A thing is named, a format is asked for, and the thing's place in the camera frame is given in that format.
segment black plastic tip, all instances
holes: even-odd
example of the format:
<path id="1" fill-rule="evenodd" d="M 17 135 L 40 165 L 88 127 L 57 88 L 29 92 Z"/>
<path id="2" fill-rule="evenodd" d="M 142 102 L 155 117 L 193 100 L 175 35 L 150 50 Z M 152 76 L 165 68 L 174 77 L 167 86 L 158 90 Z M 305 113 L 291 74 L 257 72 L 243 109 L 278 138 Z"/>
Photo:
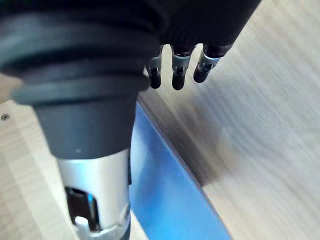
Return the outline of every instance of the black plastic tip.
<path id="1" fill-rule="evenodd" d="M 194 70 L 193 79 L 197 83 L 203 83 L 208 77 L 210 71 L 199 71 L 198 69 Z"/>
<path id="2" fill-rule="evenodd" d="M 152 74 L 151 76 L 149 76 L 150 79 L 150 86 L 153 89 L 158 89 L 161 85 L 161 75 L 155 75 Z"/>
<path id="3" fill-rule="evenodd" d="M 181 74 L 173 74 L 172 87 L 175 90 L 181 90 L 185 85 L 185 76 Z"/>

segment silver metal cylinder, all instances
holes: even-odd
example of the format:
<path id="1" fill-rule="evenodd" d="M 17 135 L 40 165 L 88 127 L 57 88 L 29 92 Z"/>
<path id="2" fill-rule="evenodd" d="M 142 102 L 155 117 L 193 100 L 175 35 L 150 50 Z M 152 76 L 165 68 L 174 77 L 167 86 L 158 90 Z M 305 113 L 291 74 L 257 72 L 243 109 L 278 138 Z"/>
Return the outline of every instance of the silver metal cylinder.
<path id="1" fill-rule="evenodd" d="M 129 150 L 95 159 L 58 159 L 65 188 L 88 193 L 96 201 L 101 231 L 91 231 L 88 219 L 75 216 L 81 240 L 117 240 L 130 223 Z"/>

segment metal connector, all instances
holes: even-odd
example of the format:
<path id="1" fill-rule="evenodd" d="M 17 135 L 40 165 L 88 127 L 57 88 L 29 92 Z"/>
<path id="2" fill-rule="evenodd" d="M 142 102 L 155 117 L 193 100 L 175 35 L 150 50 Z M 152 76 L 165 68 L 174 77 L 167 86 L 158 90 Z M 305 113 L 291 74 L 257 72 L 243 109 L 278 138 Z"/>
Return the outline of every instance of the metal connector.
<path id="1" fill-rule="evenodd" d="M 209 72 L 217 65 L 221 57 L 209 57 L 206 55 L 206 48 L 203 47 L 198 64 L 194 70 L 193 79 L 197 83 L 202 83 L 206 80 Z"/>
<path id="2" fill-rule="evenodd" d="M 175 90 L 180 90 L 184 87 L 185 76 L 189 67 L 191 54 L 195 46 L 192 47 L 177 47 L 171 45 L 172 49 L 172 86 Z"/>
<path id="3" fill-rule="evenodd" d="M 91 231 L 88 220 L 82 216 L 77 216 L 75 218 L 76 233 L 80 240 L 121 240 L 126 232 L 130 230 L 130 220 L 130 211 L 128 209 L 122 223 L 101 231 Z"/>
<path id="4" fill-rule="evenodd" d="M 161 55 L 163 47 L 164 45 L 161 45 L 158 56 L 151 58 L 145 65 L 145 69 L 148 72 L 148 76 L 150 79 L 150 86 L 153 89 L 157 89 L 161 85 Z"/>
<path id="5" fill-rule="evenodd" d="M 94 159 L 58 159 L 80 240 L 122 240 L 130 226 L 129 150 Z"/>

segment wood grain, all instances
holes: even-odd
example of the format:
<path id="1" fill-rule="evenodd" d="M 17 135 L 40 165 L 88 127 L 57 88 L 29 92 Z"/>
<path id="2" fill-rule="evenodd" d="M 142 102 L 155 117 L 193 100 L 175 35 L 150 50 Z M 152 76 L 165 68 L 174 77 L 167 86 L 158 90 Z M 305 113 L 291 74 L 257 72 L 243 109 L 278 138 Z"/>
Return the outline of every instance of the wood grain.
<path id="1" fill-rule="evenodd" d="M 0 104 L 0 239 L 78 239 L 56 160 L 30 107 Z M 130 240 L 147 237 L 132 214 Z"/>
<path id="2" fill-rule="evenodd" d="M 236 240 L 320 239 L 320 2 L 263 0 L 206 82 L 140 101 Z"/>

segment blue panel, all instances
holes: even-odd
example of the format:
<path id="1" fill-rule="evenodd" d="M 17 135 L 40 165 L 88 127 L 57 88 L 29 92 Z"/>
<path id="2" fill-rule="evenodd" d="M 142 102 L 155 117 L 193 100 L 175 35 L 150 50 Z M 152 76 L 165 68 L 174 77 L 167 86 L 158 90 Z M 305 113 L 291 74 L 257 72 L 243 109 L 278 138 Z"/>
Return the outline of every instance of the blue panel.
<path id="1" fill-rule="evenodd" d="M 137 106 L 131 208 L 150 240 L 229 240 L 201 189 Z"/>

